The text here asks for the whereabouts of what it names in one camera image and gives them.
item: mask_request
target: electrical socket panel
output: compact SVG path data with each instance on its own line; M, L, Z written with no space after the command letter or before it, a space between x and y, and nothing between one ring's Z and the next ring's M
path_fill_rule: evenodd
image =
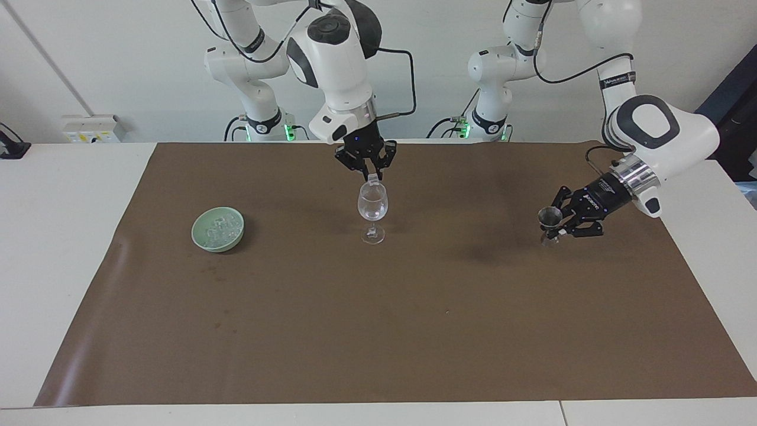
M63 134L71 143L121 143L126 131L114 115L68 116Z

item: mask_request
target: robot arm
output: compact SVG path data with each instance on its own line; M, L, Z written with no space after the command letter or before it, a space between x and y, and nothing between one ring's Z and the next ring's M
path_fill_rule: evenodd
M544 51L538 56L534 53L539 26L548 6L549 0L511 0L502 19L507 45L490 47L471 56L468 74L481 92L478 103L466 116L471 126L470 137L500 140L512 103L507 83L535 77L534 59L538 60L539 68L544 69Z
M641 23L639 0L577 0L577 6L597 48L610 55L631 50ZM606 109L603 138L626 156L581 190L560 189L539 217L551 240L561 235L603 235L602 220L629 202L646 215L659 217L659 186L705 160L720 143L715 125L706 117L656 96L638 95L629 58L604 64L599 77Z
M326 103L310 129L329 144L344 140L335 157L368 179L370 160L379 178L397 151L379 132L366 59L381 42L372 11L354 0L322 2L329 11L289 39L287 55L297 78L321 89Z
M282 0L254 0L254 4L270 5ZM245 0L212 0L209 7L219 33L226 35L221 20L234 42L250 58L263 63L252 62L237 53L230 45L222 45L207 50L205 67L217 81L234 89L245 108L248 134L254 141L286 140L292 138L287 126L294 124L294 118L283 111L273 93L273 89L261 80L286 74L289 63L283 49L276 55L277 42L266 35L257 22L250 2Z

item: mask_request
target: white table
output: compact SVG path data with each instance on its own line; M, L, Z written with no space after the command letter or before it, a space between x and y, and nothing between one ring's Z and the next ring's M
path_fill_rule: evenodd
M154 147L35 145L21 161L0 162L0 406L33 404ZM665 226L752 375L757 375L757 212L713 161L671 180L661 193ZM105 422L558 426L565 421L571 426L754 425L757 398L0 411L2 426Z

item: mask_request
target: clear glass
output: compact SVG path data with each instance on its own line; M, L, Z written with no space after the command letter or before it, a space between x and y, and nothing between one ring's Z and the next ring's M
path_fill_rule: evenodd
M377 174L369 174L368 181L360 187L357 197L357 211L368 223L363 226L361 237L363 242L375 245L384 241L386 232L376 223L386 216L389 210L389 197L386 186L378 179Z
M368 243L374 246L384 241L385 236L386 236L386 232L384 231L384 228L381 225L377 224L376 222L368 222L363 227L363 242L364 243Z
M544 247L554 247L554 246L557 246L558 244L560 244L560 238L558 236L550 239L550 238L547 238L547 233L546 232L543 233L543 234L541 234L541 240L540 241L541 241L541 245L544 246Z
M365 220L371 222L380 221L389 210L386 186L378 178L376 174L368 175L368 181L360 187L360 195L357 198L357 211Z

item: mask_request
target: wire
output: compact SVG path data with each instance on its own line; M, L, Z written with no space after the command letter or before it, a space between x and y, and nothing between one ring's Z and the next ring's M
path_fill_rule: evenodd
M9 132L13 133L13 136L16 136L16 139L18 139L18 142L23 143L23 139L21 139L21 136L18 136L18 133L14 132L13 129L8 127L7 124L0 122L0 126L3 126L6 129L8 129Z
M459 131L461 131L461 130L462 130L462 129L460 129L459 127L453 127L453 128L451 128L451 129L447 129L447 130L445 130L445 131L444 131L444 133L442 133L442 134L441 134L441 138L442 138L442 139L444 139L444 135L446 135L446 134L447 134L447 132L450 132L450 137L452 137L452 135L453 135L453 134L454 134L455 132L459 132Z
M510 11L510 7L512 6L512 0L510 0L510 3L507 4L507 9L505 9L505 14L502 16L502 23L505 23L505 18L507 17L507 12Z
M307 140L311 140L311 139L310 139L310 135L309 135L309 134L307 133L307 129L306 129L306 128L304 128L304 127L302 127L302 126L292 126L291 128L292 128L292 129L295 129L295 130L297 130L297 129L302 129L302 131L304 131L304 132L305 132L305 137L307 138Z
M476 95L478 95L481 92L481 89L476 89L475 92L473 92L473 96L471 97L471 100L468 101L468 105L466 105L466 108L463 109L462 114L460 114L460 117L465 117L466 112L468 112L468 108L473 104L473 100L475 99ZM431 130L428 131L428 134L426 135L426 139L431 139L431 135L434 134L434 132L444 123L454 123L455 117L447 117L439 120L434 126L431 128Z
M243 127L243 126L240 126L240 127L237 127L237 128L235 128L235 129L234 129L234 130L232 131L232 142L235 142L235 140L234 140L234 135L235 135L235 133L237 132L237 130L247 130L247 127Z
M547 9L544 12L544 16L541 17L541 23L539 24L539 34L540 35L544 32L544 22L547 20L547 15L549 15L550 9L552 8L553 4L554 4L554 0L550 0L550 3L547 5ZM586 73L590 73L591 71L596 70L597 68L603 66L604 64L607 64L610 61L614 61L615 59L629 58L632 61L634 60L634 56L631 53L621 53L621 54L612 56L611 58L607 58L604 61L601 61L600 63L595 64L594 66L589 67L589 68L581 71L580 73L571 75L570 77L563 78L561 80L548 80L548 79L544 78L544 76L541 75L541 72L539 71L539 66L537 65L537 63L538 63L537 57L539 55L539 47L540 46L536 46L534 48L534 71L536 72L536 75L539 77L539 79L541 81L544 81L545 83L549 83L549 84L560 84L560 83L565 83L566 81L573 80L575 78L579 78L580 76L582 76L582 75L584 75Z
M284 45L284 42L286 41L286 39L289 38L289 36L291 35L291 32L294 30L294 27L297 26L298 22L300 22L300 19L302 19L302 17L305 16L305 14L307 13L307 11L310 10L310 6L309 5L307 7L305 7L305 9L303 9L302 12L300 12L300 14L297 16L297 18L294 19L294 23L291 25L291 27L289 28L289 31L287 31L286 35L284 35L284 38L279 43L279 45L276 46L276 50L273 51L273 53L271 54L271 56L269 56L268 58L263 59L262 61L258 61L257 59L254 59L254 58L251 58L251 57L247 56L247 54L244 53L241 50L241 48L239 47L239 45L236 44L236 42L232 38L232 35L229 33L229 28L227 28L226 27L226 23L223 22L223 17L221 16L221 11L218 9L218 4L216 3L215 0L210 0L210 1L213 3L213 7L216 9L216 14L218 14L218 20L220 20L220 22L221 22L221 27L223 27L223 32L226 34L227 37L229 37L229 42L232 43L232 45L234 46L234 49L236 49L236 51L239 52L240 55L242 55L248 61L254 62L255 64L265 64L266 62L268 62L271 59L273 59L276 55L278 55L279 51L281 50L281 48Z
M466 105L466 109L463 110L463 112L460 114L460 117L465 117L466 116L466 112L468 112L468 108L470 108L471 105L473 105L473 99L475 99L476 95L478 95L480 92L481 92L480 88L476 89L476 91L473 92L473 96L471 96L471 100L468 101L468 105Z
M607 145L597 145L597 146L592 146L591 148L589 148L586 151L586 155L584 155L584 159L589 164L589 167L593 168L594 171L596 171L597 174L599 174L600 176L602 176L603 175L602 171L600 170L600 168L597 167L596 164L594 164L594 161L591 161L591 157L590 157L591 152L592 151L596 151L598 149L610 149L612 151L615 151L615 149L612 148L612 147L610 147L610 146L607 146Z
M410 60L410 82L412 84L412 91L413 91L413 109L407 112L395 112L393 114L388 114L385 117L389 118L389 116L391 116L391 118L396 118L396 117L403 117L403 116L415 114L416 110L418 109L418 96L416 93L416 62L413 59L413 54L407 50L386 49L382 47L376 48L376 50L378 50L379 52L384 52L384 53L398 53L402 55L407 55L407 58Z
M229 122L229 124L226 125L226 131L223 133L223 142L228 142L229 141L229 132L231 131L232 126L234 125L234 123L236 123L237 121L241 121L241 118L239 118L238 115L236 117L234 117Z
M200 11L200 8L199 8L199 7L197 6L197 3L195 2L195 0L190 0L190 2L192 2L192 5L193 5L193 6L195 6L195 10L197 11L197 13L198 13L198 14L200 14L200 17L202 18L203 22L205 22L205 25L206 25L206 26L207 26L207 28L208 28L208 29L210 30L210 32L211 32L211 33L213 33L213 35L214 35L214 36L216 36L216 37L218 37L219 39L221 39L221 40L223 40L223 41L225 41L225 42L228 42L228 39L224 39L224 38L223 38L223 36L221 36L221 35L220 35L220 34L219 34L219 33L218 33L218 32L217 32L217 31L216 31L216 30L215 30L215 29L214 29L214 28L213 28L213 27L212 27L212 26L210 25L210 22L208 22L208 21L207 21L207 18L205 17L205 15L204 15L204 14L203 14L203 13L202 13L202 12Z
M431 135L434 134L434 132L444 123L453 123L455 120L452 117L447 117L442 120L439 120L438 123L434 124L434 126L431 128L431 130L428 131L428 134L426 135L426 139L431 139Z

